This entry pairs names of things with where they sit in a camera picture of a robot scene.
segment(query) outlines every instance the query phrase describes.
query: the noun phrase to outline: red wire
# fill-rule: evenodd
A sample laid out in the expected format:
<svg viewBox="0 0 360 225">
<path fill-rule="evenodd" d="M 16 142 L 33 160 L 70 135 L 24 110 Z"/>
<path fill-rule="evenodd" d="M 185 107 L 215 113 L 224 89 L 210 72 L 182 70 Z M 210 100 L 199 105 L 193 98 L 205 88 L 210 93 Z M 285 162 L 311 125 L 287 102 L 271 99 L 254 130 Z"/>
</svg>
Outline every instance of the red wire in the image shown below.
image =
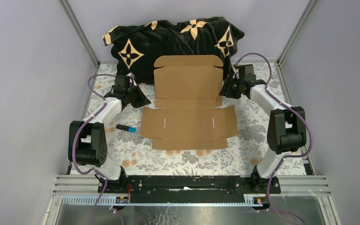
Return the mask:
<svg viewBox="0 0 360 225">
<path fill-rule="evenodd" d="M 131 184 L 128 184 L 128 185 L 127 185 L 127 188 L 128 188 L 127 201 L 129 202 L 129 195 L 130 195 L 130 191 L 132 190 L 132 185 L 131 185 Z"/>
</svg>

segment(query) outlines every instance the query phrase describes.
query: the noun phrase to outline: cable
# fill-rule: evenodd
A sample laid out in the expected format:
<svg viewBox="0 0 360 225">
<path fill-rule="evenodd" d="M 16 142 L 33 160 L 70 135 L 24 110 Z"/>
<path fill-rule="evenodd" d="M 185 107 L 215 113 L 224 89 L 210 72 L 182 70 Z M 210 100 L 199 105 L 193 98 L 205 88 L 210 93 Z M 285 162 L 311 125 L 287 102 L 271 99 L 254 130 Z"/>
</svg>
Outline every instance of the cable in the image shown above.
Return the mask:
<svg viewBox="0 0 360 225">
<path fill-rule="evenodd" d="M 100 95 L 99 93 L 97 93 L 97 92 L 92 88 L 92 86 L 91 86 L 91 84 L 90 84 L 91 80 L 92 80 L 93 78 L 95 78 L 95 77 L 98 77 L 98 76 L 112 76 L 112 77 L 116 77 L 116 75 L 112 75 L 112 74 L 98 74 L 98 75 L 93 75 L 93 76 L 91 76 L 91 77 L 88 79 L 88 88 L 91 90 L 91 92 L 92 92 L 93 94 L 97 95 L 99 98 L 101 98 L 102 100 L 104 100 L 104 104 L 100 107 L 100 109 L 99 109 L 95 114 L 93 114 L 89 119 L 87 119 L 87 120 L 79 127 L 78 131 L 77 131 L 76 134 L 75 134 L 74 141 L 73 141 L 73 143 L 72 143 L 72 152 L 71 152 L 71 153 L 72 153 L 71 155 L 72 155 L 73 165 L 74 165 L 74 167 L 75 167 L 75 170 L 76 170 L 79 174 L 81 174 L 81 175 L 87 175 L 87 174 L 89 174 L 90 172 L 94 171 L 96 174 L 98 174 L 99 176 L 101 176 L 101 178 L 103 178 L 103 179 L 105 180 L 104 187 L 103 187 L 100 195 L 98 196 L 96 202 L 95 202 L 94 205 L 93 205 L 92 215 L 90 216 L 90 224 L 92 224 L 92 220 L 93 220 L 94 213 L 95 213 L 95 211 L 96 211 L 97 204 L 98 204 L 98 202 L 100 201 L 101 196 L 103 196 L 103 194 L 104 194 L 104 192 L 105 192 L 105 189 L 107 188 L 108 180 L 107 180 L 106 176 L 105 176 L 104 174 L 102 174 L 99 170 L 97 170 L 95 167 L 90 168 L 90 169 L 89 169 L 88 171 L 86 171 L 86 172 L 82 171 L 82 170 L 79 168 L 78 164 L 76 163 L 75 150 L 76 150 L 76 143 L 77 143 L 77 141 L 78 141 L 79 135 L 81 134 L 81 131 L 83 130 L 83 128 L 84 128 L 90 121 L 92 121 L 95 117 L 97 117 L 97 116 L 105 109 L 105 107 L 107 106 L 107 101 L 106 101 L 106 99 L 105 99 L 102 95 Z"/>
<path fill-rule="evenodd" d="M 281 167 L 282 163 L 284 162 L 284 159 L 285 158 L 301 158 L 301 157 L 305 157 L 306 155 L 308 155 L 310 152 L 311 152 L 311 149 L 313 147 L 313 134 L 311 132 L 311 128 L 310 126 L 307 124 L 307 122 L 304 120 L 304 118 L 298 114 L 296 111 L 294 111 L 291 107 L 287 106 L 286 104 L 284 104 L 281 100 L 279 100 L 275 95 L 273 95 L 269 90 L 268 90 L 268 85 L 269 85 L 269 82 L 271 81 L 272 79 L 272 69 L 271 69 L 271 65 L 270 65 L 270 62 L 268 61 L 268 59 L 266 57 L 264 57 L 263 55 L 259 54 L 259 53 L 255 53 L 255 52 L 251 52 L 251 53 L 248 53 L 248 54 L 245 54 L 243 56 L 240 57 L 240 59 L 235 63 L 235 66 L 238 65 L 238 63 L 245 57 L 245 56 L 248 56 L 248 55 L 258 55 L 260 57 L 262 57 L 264 59 L 264 61 L 266 61 L 267 65 L 268 65 L 268 69 L 270 71 L 270 75 L 269 75 L 269 78 L 267 80 L 267 83 L 265 84 L 264 86 L 264 90 L 266 91 L 266 93 L 271 97 L 273 98 L 276 102 L 278 102 L 281 106 L 283 106 L 285 109 L 289 110 L 290 112 L 292 112 L 294 115 L 297 116 L 297 118 L 299 118 L 301 120 L 301 122 L 304 124 L 304 126 L 306 127 L 307 131 L 308 131 L 308 136 L 310 138 L 310 145 L 308 146 L 308 149 L 305 153 L 301 154 L 301 155 L 289 155 L 289 156 L 284 156 L 278 163 L 277 167 L 274 169 L 274 171 L 272 172 L 271 176 L 270 176 L 270 179 L 269 179 L 269 182 L 268 182 L 268 185 L 267 185 L 267 199 L 268 201 L 270 202 L 271 206 L 272 206 L 272 209 L 283 219 L 285 220 L 286 222 L 292 224 L 292 225 L 299 225 L 297 223 L 294 223 L 290 220 L 288 220 L 287 218 L 283 217 L 281 213 L 286 213 L 286 214 L 289 214 L 289 215 L 292 215 L 294 217 L 297 217 L 303 224 L 305 224 L 306 222 L 299 216 L 297 216 L 296 214 L 292 213 L 292 212 L 289 212 L 289 211 L 285 211 L 285 210 L 277 210 L 275 208 L 275 206 L 272 204 L 271 202 L 271 198 L 270 198 L 270 183 L 272 181 L 272 179 L 274 178 L 275 176 L 275 173 L 278 171 L 278 169 Z"/>
<path fill-rule="evenodd" d="M 92 225 L 93 216 L 94 216 L 94 213 L 96 212 L 96 208 L 97 208 L 97 203 L 100 201 L 101 196 L 103 196 L 103 193 L 105 192 L 105 189 L 107 188 L 107 184 L 108 184 L 108 180 L 105 179 L 103 190 L 101 191 L 100 195 L 98 196 L 96 202 L 93 205 L 92 215 L 90 216 L 90 220 L 89 220 L 90 225 Z"/>
<path fill-rule="evenodd" d="M 121 212 L 120 212 L 119 210 L 117 210 L 116 208 L 110 206 L 110 210 L 111 210 L 111 209 L 114 209 L 114 212 L 117 212 L 117 213 L 118 213 L 118 215 L 119 215 L 119 217 L 120 217 L 120 222 L 121 222 L 121 224 L 122 224 L 122 225 L 125 225 L 125 222 L 123 221 L 123 216 L 122 216 Z"/>
</svg>

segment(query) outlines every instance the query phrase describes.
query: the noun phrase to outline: glass panel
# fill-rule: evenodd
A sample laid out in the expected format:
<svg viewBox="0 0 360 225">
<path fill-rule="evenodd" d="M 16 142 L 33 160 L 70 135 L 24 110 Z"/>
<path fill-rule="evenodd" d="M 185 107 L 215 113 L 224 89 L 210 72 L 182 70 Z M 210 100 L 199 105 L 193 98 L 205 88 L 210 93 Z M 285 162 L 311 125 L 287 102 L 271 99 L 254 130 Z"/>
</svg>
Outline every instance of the glass panel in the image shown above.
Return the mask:
<svg viewBox="0 0 360 225">
<path fill-rule="evenodd" d="M 318 200 L 313 196 L 273 196 L 277 209 L 297 214 L 306 224 L 325 224 Z M 58 225 L 88 225 L 93 206 L 62 205 Z M 128 206 L 120 211 L 126 225 L 174 224 L 174 225 L 232 225 L 232 224 L 270 224 L 287 225 L 275 212 L 257 213 L 251 207 L 181 206 L 154 207 Z M 300 221 L 285 215 L 291 221 Z M 94 214 L 94 225 L 121 224 L 118 213 L 108 206 L 98 206 Z"/>
</svg>

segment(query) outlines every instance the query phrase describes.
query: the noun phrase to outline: black plush blanket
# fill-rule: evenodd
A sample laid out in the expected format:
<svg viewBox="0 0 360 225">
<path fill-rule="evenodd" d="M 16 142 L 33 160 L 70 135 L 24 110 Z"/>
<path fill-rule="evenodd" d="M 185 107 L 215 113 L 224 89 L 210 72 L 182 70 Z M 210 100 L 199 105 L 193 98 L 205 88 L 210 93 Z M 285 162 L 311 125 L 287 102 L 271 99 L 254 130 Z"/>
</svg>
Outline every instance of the black plush blanket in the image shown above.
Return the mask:
<svg viewBox="0 0 360 225">
<path fill-rule="evenodd" d="M 177 25 L 167 20 L 141 26 L 115 26 L 104 36 L 113 44 L 111 54 L 119 62 L 119 75 L 129 72 L 137 83 L 154 83 L 154 62 L 162 55 L 216 55 L 222 59 L 223 79 L 233 74 L 230 57 L 244 32 L 224 17 L 194 19 Z"/>
</svg>

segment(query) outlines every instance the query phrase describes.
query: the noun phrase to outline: open cardboard box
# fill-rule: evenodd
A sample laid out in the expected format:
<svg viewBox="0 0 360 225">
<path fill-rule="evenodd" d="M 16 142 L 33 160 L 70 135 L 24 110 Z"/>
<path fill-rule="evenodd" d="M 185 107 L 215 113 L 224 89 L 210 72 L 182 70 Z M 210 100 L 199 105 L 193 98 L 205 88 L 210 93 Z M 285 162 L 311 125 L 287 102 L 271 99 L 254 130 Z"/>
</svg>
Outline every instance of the open cardboard box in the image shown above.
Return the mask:
<svg viewBox="0 0 360 225">
<path fill-rule="evenodd" d="M 144 108 L 141 137 L 158 150 L 226 148 L 238 135 L 234 106 L 222 105 L 223 66 L 215 55 L 161 56 L 154 66 L 155 107 Z"/>
</svg>

